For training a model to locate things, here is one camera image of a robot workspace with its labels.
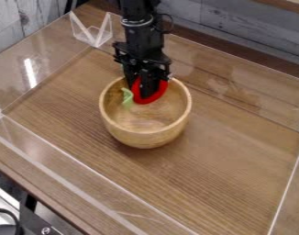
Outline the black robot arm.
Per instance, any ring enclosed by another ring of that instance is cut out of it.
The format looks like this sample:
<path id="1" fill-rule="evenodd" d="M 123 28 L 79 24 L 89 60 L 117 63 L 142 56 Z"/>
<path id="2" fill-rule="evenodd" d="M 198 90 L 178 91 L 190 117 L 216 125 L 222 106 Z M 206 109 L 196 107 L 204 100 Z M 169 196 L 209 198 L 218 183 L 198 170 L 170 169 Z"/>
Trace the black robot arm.
<path id="1" fill-rule="evenodd" d="M 165 28 L 158 12 L 161 0 L 118 0 L 122 10 L 122 26 L 126 40 L 117 41 L 114 60 L 123 65 L 127 86 L 134 101 L 149 104 L 158 100 L 169 88 L 173 60 L 165 54 L 165 35 L 173 28 Z"/>

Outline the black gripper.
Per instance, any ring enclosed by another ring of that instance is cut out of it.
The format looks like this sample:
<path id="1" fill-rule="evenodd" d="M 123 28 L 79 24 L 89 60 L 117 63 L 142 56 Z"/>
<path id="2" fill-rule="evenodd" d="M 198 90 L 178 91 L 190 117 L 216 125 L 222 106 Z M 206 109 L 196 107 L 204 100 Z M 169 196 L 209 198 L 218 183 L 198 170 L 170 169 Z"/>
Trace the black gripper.
<path id="1" fill-rule="evenodd" d="M 117 41 L 114 60 L 123 65 L 129 86 L 141 74 L 142 99 L 159 99 L 169 88 L 173 60 L 165 54 L 165 35 L 170 31 L 161 19 L 122 20 L 126 40 Z"/>

